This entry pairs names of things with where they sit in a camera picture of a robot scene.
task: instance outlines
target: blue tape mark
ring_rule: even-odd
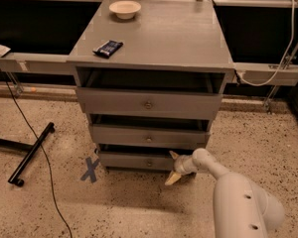
[[[91,157],[86,158],[86,164],[87,164],[87,171],[85,174],[82,175],[80,180],[86,180],[88,177],[90,177],[91,183],[94,183],[97,181],[95,169],[97,168],[99,164],[99,159],[97,159],[94,163],[91,162]]]

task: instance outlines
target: open drawer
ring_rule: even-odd
[[[210,137],[208,121],[130,116],[93,116],[89,125],[93,142],[140,147],[194,150]]]
[[[105,167],[171,171],[174,160],[171,158],[169,150],[181,155],[191,155],[193,152],[163,148],[99,145],[97,153],[101,164]]]
[[[220,93],[224,72],[126,68],[81,68],[81,86],[100,89]]]

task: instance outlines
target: black metal frame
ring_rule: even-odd
[[[34,145],[28,145],[10,140],[0,139],[0,147],[28,152],[28,154],[23,158],[22,162],[19,164],[18,168],[10,176],[8,180],[9,183],[14,184],[16,186],[23,186],[24,181],[21,178],[19,178],[19,176],[22,173],[23,169],[29,164],[39,147],[41,147],[43,141],[46,139],[50,132],[55,132],[54,123],[48,124],[48,126],[42,132],[41,136],[38,138]]]

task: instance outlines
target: metal rod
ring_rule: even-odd
[[[21,93],[24,91],[22,84],[15,73],[7,71],[6,74],[8,75],[9,79],[13,83],[13,86],[16,89],[15,97],[18,98],[21,95]]]
[[[291,63],[291,61],[294,59],[294,57],[296,56],[296,53],[298,52],[298,43],[296,44],[294,50],[292,51],[289,59],[287,60],[286,64],[285,64],[285,68],[287,68],[287,66],[289,65],[289,63]]]
[[[19,175],[23,171],[23,169],[28,165],[28,163],[31,161],[39,147],[42,145],[45,138],[48,136],[50,132],[54,132],[54,123],[49,123],[46,129],[42,132],[40,138],[36,141],[36,143],[33,145],[31,151],[24,157],[22,162],[19,164],[18,168],[15,170],[15,172],[12,173],[11,177],[9,178],[8,182],[11,184],[15,184],[17,186],[23,185],[23,180],[19,179]]]
[[[215,0],[217,6],[291,8],[290,0]]]

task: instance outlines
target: white bowl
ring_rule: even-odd
[[[132,19],[140,9],[141,5],[133,1],[119,1],[109,6],[109,11],[115,13],[122,20]]]

